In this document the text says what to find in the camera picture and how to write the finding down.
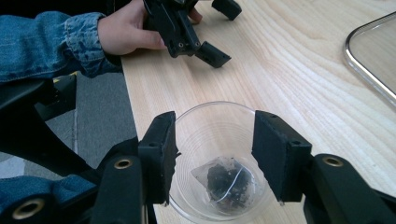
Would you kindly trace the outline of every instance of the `clear plastic cup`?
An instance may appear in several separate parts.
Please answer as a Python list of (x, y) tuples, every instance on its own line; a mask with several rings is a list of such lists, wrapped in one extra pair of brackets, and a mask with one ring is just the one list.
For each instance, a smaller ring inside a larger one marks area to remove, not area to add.
[(171, 205), (195, 223), (245, 223), (265, 212), (270, 189), (251, 155), (255, 112), (230, 103), (198, 105), (176, 121)]

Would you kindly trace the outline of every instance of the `tea bag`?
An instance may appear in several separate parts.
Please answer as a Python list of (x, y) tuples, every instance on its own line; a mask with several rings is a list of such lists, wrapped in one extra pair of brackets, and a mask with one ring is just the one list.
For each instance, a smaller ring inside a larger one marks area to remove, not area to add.
[(254, 178), (234, 158), (216, 158), (191, 173), (206, 188), (211, 205), (221, 213), (241, 214), (253, 200)]

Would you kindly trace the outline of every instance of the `wooden table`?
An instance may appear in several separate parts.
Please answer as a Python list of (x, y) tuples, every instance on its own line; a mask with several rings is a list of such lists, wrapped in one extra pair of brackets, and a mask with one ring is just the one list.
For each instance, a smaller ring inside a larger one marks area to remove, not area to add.
[[(194, 27), (232, 59), (214, 69), (196, 57), (139, 50), (122, 59), (142, 137), (152, 119), (177, 116), (212, 101), (230, 101), (279, 115), (313, 144), (313, 155), (349, 160), (372, 188), (396, 196), (396, 109), (346, 64), (348, 34), (396, 10), (396, 1), (237, 0), (235, 21), (199, 2)], [(171, 206), (160, 223), (189, 223)], [(254, 223), (305, 223), (302, 203), (275, 199)]]

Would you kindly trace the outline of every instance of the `denim sleeve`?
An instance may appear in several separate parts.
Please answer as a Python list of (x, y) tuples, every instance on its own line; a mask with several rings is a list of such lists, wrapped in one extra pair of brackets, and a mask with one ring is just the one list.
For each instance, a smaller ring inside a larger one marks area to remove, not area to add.
[(34, 19), (0, 16), (0, 83), (76, 71), (87, 77), (121, 71), (100, 45), (97, 22), (102, 17), (101, 13), (70, 17), (55, 11)]

